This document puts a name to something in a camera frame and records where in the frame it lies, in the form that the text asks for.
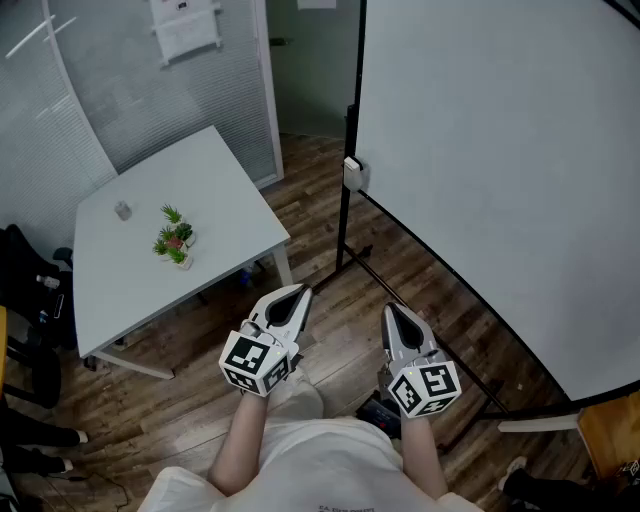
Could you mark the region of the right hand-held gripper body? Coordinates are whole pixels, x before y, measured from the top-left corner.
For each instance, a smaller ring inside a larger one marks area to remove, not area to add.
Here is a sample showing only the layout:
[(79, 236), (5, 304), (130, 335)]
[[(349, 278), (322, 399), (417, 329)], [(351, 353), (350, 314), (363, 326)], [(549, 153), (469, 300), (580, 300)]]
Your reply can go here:
[(392, 400), (406, 418), (418, 418), (446, 410), (461, 395), (455, 368), (439, 347), (411, 355), (385, 348), (382, 396)]

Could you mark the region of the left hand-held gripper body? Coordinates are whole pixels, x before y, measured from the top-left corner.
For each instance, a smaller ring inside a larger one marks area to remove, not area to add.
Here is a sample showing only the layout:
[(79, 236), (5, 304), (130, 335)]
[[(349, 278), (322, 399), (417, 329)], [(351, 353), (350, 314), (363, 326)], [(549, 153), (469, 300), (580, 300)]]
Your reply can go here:
[(222, 350), (219, 366), (226, 380), (243, 392), (267, 397), (294, 370), (300, 326), (260, 325), (245, 320), (232, 330)]

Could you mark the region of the person's left forearm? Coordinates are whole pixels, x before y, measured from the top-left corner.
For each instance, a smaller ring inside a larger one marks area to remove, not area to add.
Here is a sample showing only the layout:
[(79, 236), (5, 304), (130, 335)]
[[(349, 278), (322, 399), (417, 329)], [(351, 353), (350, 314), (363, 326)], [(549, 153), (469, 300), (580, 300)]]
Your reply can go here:
[(244, 490), (258, 475), (269, 399), (244, 394), (227, 435), (208, 470), (208, 480), (229, 497)]

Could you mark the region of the person's right forearm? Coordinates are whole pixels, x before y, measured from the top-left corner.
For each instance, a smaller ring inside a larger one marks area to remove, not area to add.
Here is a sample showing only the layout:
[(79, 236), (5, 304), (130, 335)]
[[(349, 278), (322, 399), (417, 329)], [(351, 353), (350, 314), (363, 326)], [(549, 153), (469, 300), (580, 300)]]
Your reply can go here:
[(404, 474), (426, 495), (437, 500), (448, 486), (427, 417), (401, 420), (401, 448)]

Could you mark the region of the black waist pack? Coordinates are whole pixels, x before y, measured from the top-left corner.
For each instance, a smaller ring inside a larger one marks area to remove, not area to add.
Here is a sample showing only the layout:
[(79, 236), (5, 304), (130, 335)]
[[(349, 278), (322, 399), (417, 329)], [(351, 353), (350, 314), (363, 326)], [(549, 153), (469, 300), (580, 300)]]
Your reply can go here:
[(392, 399), (375, 390), (356, 410), (355, 417), (383, 431), (390, 439), (401, 439), (401, 415)]

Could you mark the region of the person's beige trousers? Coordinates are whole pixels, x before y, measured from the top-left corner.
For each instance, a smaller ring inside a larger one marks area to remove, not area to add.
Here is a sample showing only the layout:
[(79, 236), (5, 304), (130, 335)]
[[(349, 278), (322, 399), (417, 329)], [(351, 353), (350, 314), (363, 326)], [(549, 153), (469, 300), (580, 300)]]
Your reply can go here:
[(311, 384), (306, 371), (297, 367), (287, 379), (278, 383), (269, 395), (269, 423), (318, 420), (324, 417), (324, 403)]

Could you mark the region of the group of small potted succulents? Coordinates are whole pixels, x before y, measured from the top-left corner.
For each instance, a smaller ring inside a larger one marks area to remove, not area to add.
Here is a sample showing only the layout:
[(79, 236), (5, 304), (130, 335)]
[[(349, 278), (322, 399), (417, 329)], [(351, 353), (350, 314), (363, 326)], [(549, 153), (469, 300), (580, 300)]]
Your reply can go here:
[(188, 270), (192, 264), (189, 250), (196, 242), (195, 230), (186, 217), (170, 204), (164, 204), (161, 212), (166, 225), (160, 228), (152, 252), (162, 261)]

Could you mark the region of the white square table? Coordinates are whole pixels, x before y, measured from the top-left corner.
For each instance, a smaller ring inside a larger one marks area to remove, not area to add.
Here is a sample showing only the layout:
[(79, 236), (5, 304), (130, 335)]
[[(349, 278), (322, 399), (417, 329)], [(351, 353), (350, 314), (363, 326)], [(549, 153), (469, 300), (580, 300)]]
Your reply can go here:
[[(125, 201), (122, 221), (114, 206)], [(170, 204), (196, 233), (188, 270), (152, 252), (161, 207)], [(170, 380), (112, 344), (250, 263), (272, 255), (282, 284), (293, 282), (289, 235), (213, 127), (142, 161), (83, 200), (77, 209), (73, 298), (78, 351)]]

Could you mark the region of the person's white shirt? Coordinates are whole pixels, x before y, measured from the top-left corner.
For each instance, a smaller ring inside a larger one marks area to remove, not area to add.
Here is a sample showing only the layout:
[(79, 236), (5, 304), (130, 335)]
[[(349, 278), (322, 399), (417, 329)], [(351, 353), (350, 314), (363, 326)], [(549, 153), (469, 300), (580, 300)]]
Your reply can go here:
[(389, 438), (356, 419), (277, 421), (258, 475), (226, 497), (204, 478), (167, 467), (138, 512), (482, 512), (449, 492), (433, 499), (403, 472)]

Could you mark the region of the orange wooden cabinet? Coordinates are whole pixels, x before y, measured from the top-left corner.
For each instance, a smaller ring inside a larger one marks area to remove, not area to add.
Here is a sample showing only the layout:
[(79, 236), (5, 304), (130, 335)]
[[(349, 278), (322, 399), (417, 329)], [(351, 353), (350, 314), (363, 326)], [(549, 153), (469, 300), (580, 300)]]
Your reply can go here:
[(583, 409), (578, 430), (599, 479), (640, 459), (640, 391)]

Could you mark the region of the black office chair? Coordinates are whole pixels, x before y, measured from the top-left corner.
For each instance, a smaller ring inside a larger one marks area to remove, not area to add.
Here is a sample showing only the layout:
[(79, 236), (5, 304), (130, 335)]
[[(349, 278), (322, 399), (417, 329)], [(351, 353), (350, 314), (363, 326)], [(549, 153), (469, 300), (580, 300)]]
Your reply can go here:
[[(42, 258), (20, 228), (11, 224), (0, 229), (0, 305), (25, 319), (39, 337), (37, 344), (8, 337), (7, 357), (31, 370), (31, 389), (5, 384), (3, 392), (51, 409), (58, 403), (61, 368), (56, 349), (74, 350), (77, 334), (73, 301), (73, 273), (58, 266), (71, 266), (72, 250), (61, 247), (54, 261)], [(61, 281), (56, 290), (36, 281), (36, 276)]]

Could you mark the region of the grey glass door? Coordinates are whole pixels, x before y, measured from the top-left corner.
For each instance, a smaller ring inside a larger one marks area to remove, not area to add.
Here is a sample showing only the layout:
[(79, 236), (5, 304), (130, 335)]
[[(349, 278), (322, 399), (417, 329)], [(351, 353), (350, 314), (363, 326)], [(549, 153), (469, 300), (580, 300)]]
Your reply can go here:
[(342, 139), (353, 103), (359, 0), (337, 0), (336, 9), (300, 10), (296, 0), (266, 0), (278, 126), (282, 133)]

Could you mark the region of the white printed notice sheet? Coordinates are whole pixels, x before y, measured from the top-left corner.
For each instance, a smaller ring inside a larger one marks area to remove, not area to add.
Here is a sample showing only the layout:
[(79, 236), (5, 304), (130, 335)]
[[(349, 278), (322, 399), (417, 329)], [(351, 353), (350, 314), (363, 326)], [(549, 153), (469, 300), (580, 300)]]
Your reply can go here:
[(219, 47), (222, 38), (216, 20), (216, 7), (195, 12), (152, 27), (162, 54), (162, 64), (192, 51), (214, 45)]

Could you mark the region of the white paper sign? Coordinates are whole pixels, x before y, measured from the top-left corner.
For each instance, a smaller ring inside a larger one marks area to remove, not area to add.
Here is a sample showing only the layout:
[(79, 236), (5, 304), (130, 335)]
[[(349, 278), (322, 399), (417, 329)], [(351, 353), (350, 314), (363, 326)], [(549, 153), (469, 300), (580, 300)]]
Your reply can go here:
[(222, 9), (215, 0), (149, 0), (152, 29), (186, 23)]

